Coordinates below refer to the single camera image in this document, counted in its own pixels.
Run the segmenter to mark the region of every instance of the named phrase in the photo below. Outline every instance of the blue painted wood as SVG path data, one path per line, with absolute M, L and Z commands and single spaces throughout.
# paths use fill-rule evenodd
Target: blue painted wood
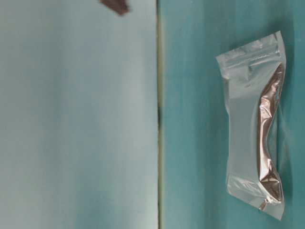
M 160 0 L 163 229 L 305 225 L 302 0 Z M 282 222 L 225 191 L 228 123 L 215 56 L 281 30 L 287 73 L 278 130 Z
M 155 2 L 0 3 L 0 228 L 156 229 Z

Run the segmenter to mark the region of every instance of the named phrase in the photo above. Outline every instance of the brown object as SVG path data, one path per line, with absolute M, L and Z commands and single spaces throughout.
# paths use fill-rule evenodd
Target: brown object
M 129 12 L 126 0 L 100 0 L 100 3 L 115 11 L 120 16 Z

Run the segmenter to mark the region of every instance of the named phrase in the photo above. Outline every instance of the teal wooden surface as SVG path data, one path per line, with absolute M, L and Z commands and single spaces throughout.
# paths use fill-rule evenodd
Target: teal wooden surface
M 302 0 L 160 0 L 162 229 L 305 226 Z M 215 56 L 281 30 L 287 73 L 280 106 L 282 221 L 225 191 L 228 123 Z
M 155 2 L 0 3 L 0 228 L 156 229 Z

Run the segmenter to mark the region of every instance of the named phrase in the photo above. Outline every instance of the crinkled foil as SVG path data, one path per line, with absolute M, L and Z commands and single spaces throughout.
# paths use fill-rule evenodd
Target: crinkled foil
M 282 182 L 276 170 L 276 110 L 285 78 L 280 32 L 217 57 L 229 114 L 227 191 L 280 220 Z

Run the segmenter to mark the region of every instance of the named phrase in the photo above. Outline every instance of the foil pouch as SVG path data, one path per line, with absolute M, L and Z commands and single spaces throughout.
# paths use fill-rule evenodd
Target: foil pouch
M 216 58 L 229 115 L 227 191 L 281 220 L 285 203 L 275 147 L 276 110 L 286 69 L 281 33 Z

